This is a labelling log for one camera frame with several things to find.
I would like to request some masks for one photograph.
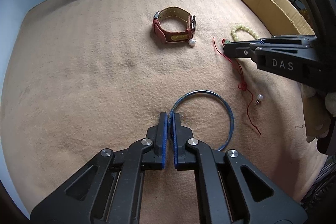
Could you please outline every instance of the silver screw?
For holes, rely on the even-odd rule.
[[[148,139],[148,138],[144,138],[144,139],[141,140],[141,143],[143,145],[150,145],[152,143],[152,140]]]
[[[105,148],[103,149],[100,154],[103,156],[103,157],[109,157],[111,156],[112,154],[112,150],[111,149],[108,149],[108,148]]]
[[[238,157],[238,151],[237,150],[234,150],[234,149],[231,149],[227,152],[227,154],[229,155],[229,157],[231,158],[235,158],[235,157]]]
[[[198,139],[191,138],[191,139],[188,140],[188,144],[197,145],[198,144]]]

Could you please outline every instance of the red string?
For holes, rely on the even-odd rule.
[[[241,65],[239,64],[238,60],[235,59],[236,63],[238,64],[238,67],[235,66],[235,64],[232,62],[232,60],[230,58],[228,58],[225,54],[221,53],[217,47],[216,47],[216,43],[215,43],[215,38],[213,38],[213,44],[216,48],[216,50],[219,52],[219,54],[221,54],[223,57],[225,57],[227,60],[230,61],[230,63],[232,64],[233,68],[239,73],[240,75],[240,83],[238,84],[238,89],[242,90],[242,91],[248,91],[250,94],[251,94],[251,101],[250,103],[247,105],[247,108],[246,108],[246,114],[250,120],[250,123],[252,126],[254,126],[254,128],[258,131],[259,135],[261,135],[261,132],[259,131],[259,129],[253,124],[251,118],[250,118],[250,114],[249,114],[249,107],[250,105],[252,104],[253,102],[253,94],[252,92],[247,88],[247,83],[245,82],[245,79],[244,79],[244,74],[243,74],[243,69],[241,67]],[[223,47],[225,47],[225,39],[222,40],[222,44],[223,44]]]

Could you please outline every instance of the watch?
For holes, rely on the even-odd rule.
[[[161,27],[160,20],[168,17],[178,17],[186,22],[184,32],[169,32]],[[188,42],[195,33],[196,16],[179,7],[168,7],[156,12],[153,17],[153,30],[157,37],[164,43]]]

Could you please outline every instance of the blue ring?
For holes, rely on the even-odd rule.
[[[234,130],[234,126],[235,126],[235,120],[234,120],[234,117],[233,117],[233,113],[232,113],[232,110],[229,106],[229,104],[220,96],[218,95],[217,93],[214,93],[210,90],[195,90],[195,91],[191,91],[191,92],[188,92],[187,94],[184,94],[180,99],[178,99],[176,101],[176,103],[173,105],[172,109],[170,110],[169,112],[169,117],[168,117],[168,132],[171,134],[170,132],[170,126],[171,126],[171,119],[172,119],[172,115],[173,113],[175,112],[175,109],[187,98],[189,98],[190,96],[192,95],[195,95],[195,94],[208,94],[208,95],[211,95],[215,98],[217,98],[218,100],[220,100],[223,105],[226,107],[226,110],[229,114],[229,117],[230,117],[230,131],[229,131],[229,135],[225,141],[225,143],[220,146],[218,148],[218,151],[221,151],[223,150],[224,148],[226,148],[226,146],[229,144],[231,138],[232,138],[232,135],[233,135],[233,130]]]

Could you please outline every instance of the white pearl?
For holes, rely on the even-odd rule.
[[[189,43],[190,46],[193,47],[193,46],[195,46],[195,44],[196,44],[196,40],[193,39],[193,38],[192,38],[192,39],[189,39],[188,43]]]
[[[257,95],[257,100],[261,102],[264,99],[264,96],[262,94]]]

